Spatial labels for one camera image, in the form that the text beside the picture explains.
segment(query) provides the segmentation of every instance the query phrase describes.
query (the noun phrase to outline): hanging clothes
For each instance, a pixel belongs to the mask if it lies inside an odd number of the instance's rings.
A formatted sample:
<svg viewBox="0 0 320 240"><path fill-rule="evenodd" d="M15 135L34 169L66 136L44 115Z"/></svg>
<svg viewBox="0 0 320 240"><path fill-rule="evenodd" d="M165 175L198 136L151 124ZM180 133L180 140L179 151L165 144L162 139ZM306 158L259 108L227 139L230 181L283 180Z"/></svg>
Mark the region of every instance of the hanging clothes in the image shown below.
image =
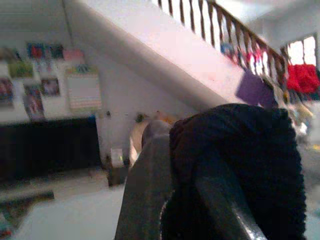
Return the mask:
<svg viewBox="0 0 320 240"><path fill-rule="evenodd" d="M315 93L320 81L316 73L316 67L311 64L289 65L289 77L286 83L288 90L294 90L298 93Z"/></svg>
<svg viewBox="0 0 320 240"><path fill-rule="evenodd" d="M264 108L277 106L272 88L250 70L245 71L235 95L250 105Z"/></svg>

